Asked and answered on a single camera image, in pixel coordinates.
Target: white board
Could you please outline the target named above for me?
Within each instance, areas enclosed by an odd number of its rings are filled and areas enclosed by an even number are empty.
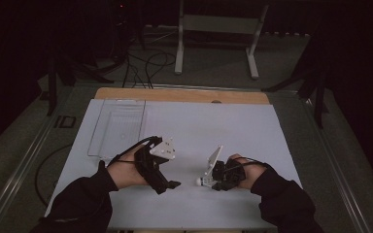
[[[68,183],[96,172],[97,159],[87,156],[102,100],[92,100],[54,195]],[[208,157],[223,145],[219,160],[240,153],[267,162],[288,180],[300,183],[280,123],[271,105],[146,103],[141,135],[172,137],[176,158],[160,166],[176,189],[157,195],[148,186],[111,193],[111,228],[118,229],[262,229],[260,197],[247,190],[214,191],[196,186]]]

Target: black cable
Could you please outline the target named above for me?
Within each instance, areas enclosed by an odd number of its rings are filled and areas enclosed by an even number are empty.
[[[144,82],[142,81],[141,77],[139,77],[139,75],[138,75],[138,68],[136,68],[136,66],[134,66],[134,65],[130,65],[130,67],[131,67],[132,71],[134,72],[134,77],[133,77],[134,84],[131,86],[131,88],[135,87],[135,85],[137,84],[137,78],[138,78],[139,82],[142,84],[142,86],[144,88],[147,88],[145,86]]]
[[[174,54],[171,54],[169,52],[166,52],[166,51],[163,51],[163,50],[156,50],[158,51],[158,53],[156,54],[153,54],[151,55],[147,60],[141,58],[141,57],[138,57],[136,55],[133,55],[133,54],[129,54],[129,56],[132,56],[133,58],[135,59],[138,59],[138,60],[141,60],[141,61],[144,61],[145,62],[145,73],[146,73],[146,76],[147,76],[147,83],[148,83],[148,86],[149,88],[153,89],[153,83],[152,83],[152,78],[159,72],[161,71],[165,66],[170,66],[170,65],[173,65],[176,61],[176,58],[175,58],[175,55]],[[154,63],[154,62],[151,62],[151,60],[153,58],[155,58],[156,56],[159,56],[159,55],[165,55],[165,62],[162,63],[162,64],[158,64],[158,63]],[[171,62],[168,62],[168,56],[171,56],[173,58],[173,60]],[[158,66],[159,68],[152,74],[150,75],[149,71],[148,71],[148,67],[150,65],[153,65],[153,66]]]
[[[156,39],[154,39],[154,40],[152,40],[152,41],[145,42],[145,44],[151,44],[151,43],[157,42],[157,41],[159,41],[159,40],[161,40],[161,39],[163,39],[163,38],[165,38],[165,37],[169,37],[169,36],[171,36],[171,35],[173,35],[173,34],[176,34],[176,33],[178,33],[178,30],[172,31],[172,32],[170,32],[170,33],[160,33],[160,34],[165,34],[165,35],[163,35],[163,36],[161,36],[161,37],[158,37],[158,38],[156,38]]]
[[[64,149],[67,149],[67,148],[70,148],[72,147],[72,144],[68,144],[66,146],[63,146],[62,148],[59,148],[57,150],[54,150],[53,152],[51,152],[50,154],[47,155],[47,157],[44,158],[44,160],[42,160],[42,162],[39,164],[38,168],[36,169],[36,172],[35,172],[35,180],[34,180],[34,184],[35,184],[35,191],[36,191],[36,194],[38,195],[39,199],[41,200],[41,202],[47,207],[48,206],[48,202],[45,200],[45,198],[42,196],[41,192],[39,191],[39,188],[38,188],[38,176],[39,176],[39,172],[41,171],[42,169],[42,166],[47,162],[48,159],[50,159],[52,156],[54,156],[55,154],[57,154],[58,152],[60,152],[61,150],[64,150]]]
[[[240,165],[237,165],[235,167],[227,168],[227,169],[223,170],[223,172],[225,173],[227,171],[234,170],[234,169],[237,169],[237,168],[240,168],[240,167],[245,167],[245,166],[249,166],[249,165],[260,165],[260,164],[261,164],[260,162],[241,163]]]
[[[125,88],[125,83],[126,79],[128,78],[128,71],[129,71],[129,55],[126,56],[126,71],[125,71],[125,76],[123,77],[123,82],[122,82],[122,88]]]
[[[237,160],[237,159],[240,159],[240,158],[245,158],[245,159],[250,160],[250,161],[253,161],[253,162],[262,163],[262,162],[259,162],[259,161],[256,160],[256,159],[248,158],[248,157],[236,157],[236,158],[232,158],[232,160]]]
[[[135,164],[135,163],[140,163],[141,161],[127,161],[127,160],[115,160],[114,162],[123,162],[123,163],[132,163],[132,164]]]
[[[134,150],[136,147],[138,147],[139,145],[145,143],[145,142],[148,142],[148,141],[151,141],[151,140],[154,140],[154,139],[158,139],[159,137],[156,137],[156,136],[151,136],[149,138],[145,138],[141,141],[139,141],[138,143],[134,144],[132,147],[128,148],[127,150],[125,150],[124,152],[120,153],[120,154],[117,154],[112,160],[111,162],[108,164],[108,166],[110,166],[111,164],[113,164],[114,162],[117,162],[117,161],[123,161],[123,160],[119,160],[124,154],[130,152],[131,150]]]

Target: table leg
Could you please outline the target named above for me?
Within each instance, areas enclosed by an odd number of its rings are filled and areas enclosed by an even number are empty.
[[[180,19],[178,26],[178,50],[175,61],[175,74],[181,75],[184,62],[184,0],[180,0]]]
[[[256,64],[255,64],[255,59],[254,59],[254,51],[256,48],[256,44],[258,43],[258,40],[259,40],[259,35],[261,34],[263,22],[265,20],[267,11],[268,11],[268,5],[265,5],[262,8],[261,15],[259,16],[259,19],[258,19],[258,24],[256,25],[253,43],[251,44],[250,48],[247,48],[247,58],[248,58],[248,64],[250,66],[251,78],[254,80],[259,78],[258,70],[256,69]]]

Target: metal stand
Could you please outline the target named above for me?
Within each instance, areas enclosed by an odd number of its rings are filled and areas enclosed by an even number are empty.
[[[253,42],[246,49],[248,64],[250,66],[251,78],[258,79],[259,74],[256,68],[254,51],[259,40],[265,20],[268,5],[262,8],[259,18],[239,18],[239,17],[209,17],[184,15],[184,0],[180,0],[180,17],[178,27],[178,50],[175,62],[175,74],[181,75],[184,62],[184,31],[206,31],[206,32],[224,32],[224,33],[242,33],[254,36]]]

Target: hand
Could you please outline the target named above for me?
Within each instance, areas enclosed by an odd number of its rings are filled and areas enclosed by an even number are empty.
[[[143,147],[140,145],[135,149],[124,154],[119,160],[122,161],[134,161],[135,152]],[[148,185],[145,179],[138,173],[133,163],[127,162],[115,162],[107,168],[112,180],[114,180],[117,188],[122,189],[132,185]]]
[[[240,157],[242,156],[236,153],[234,155],[229,156],[229,159],[235,159],[239,163],[251,162],[244,157],[242,158]],[[245,170],[246,178],[239,183],[238,187],[251,189],[255,181],[266,170],[266,168],[261,165],[253,164],[253,165],[244,166],[244,170]]]

